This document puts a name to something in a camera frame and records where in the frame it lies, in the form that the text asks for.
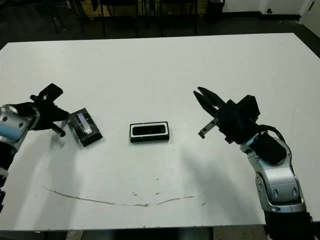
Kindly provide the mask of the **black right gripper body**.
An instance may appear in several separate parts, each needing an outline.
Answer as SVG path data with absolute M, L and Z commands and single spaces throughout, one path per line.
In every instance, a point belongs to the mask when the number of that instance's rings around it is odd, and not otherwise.
M 254 98 L 243 98 L 238 103 L 228 100 L 221 108 L 217 109 L 213 120 L 198 134 L 204 138 L 209 130 L 217 126 L 219 131 L 225 135 L 225 141 L 229 144 L 235 142 L 241 145 L 258 132 L 259 127 L 256 121 L 259 115 L 259 107 Z

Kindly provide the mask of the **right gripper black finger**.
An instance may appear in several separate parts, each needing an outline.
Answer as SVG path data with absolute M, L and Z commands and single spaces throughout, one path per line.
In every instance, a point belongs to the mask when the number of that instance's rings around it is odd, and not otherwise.
M 214 107 L 208 103 L 205 102 L 205 100 L 203 99 L 203 96 L 201 93 L 197 92 L 197 91 L 193 91 L 193 94 L 195 96 L 195 98 L 197 99 L 197 101 L 199 102 L 199 104 L 201 105 L 201 107 L 208 113 L 210 114 L 212 117 L 216 117 L 216 113 L 218 111 L 217 107 Z
M 209 105 L 221 108 L 225 104 L 225 102 L 216 93 L 208 90 L 207 88 L 199 86 L 197 89 L 202 94 L 204 101 Z

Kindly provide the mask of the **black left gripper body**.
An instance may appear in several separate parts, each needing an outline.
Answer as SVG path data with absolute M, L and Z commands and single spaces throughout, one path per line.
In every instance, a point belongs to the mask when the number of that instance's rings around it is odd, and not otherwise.
M 57 106 L 54 101 L 60 95 L 61 94 L 39 94 L 38 96 L 30 96 L 30 99 L 33 101 L 31 105 L 37 110 L 36 120 L 34 122 L 32 130 L 53 130 L 60 137 L 64 137 L 66 135 L 66 132 L 53 122 L 53 119 L 55 117 L 55 106 Z

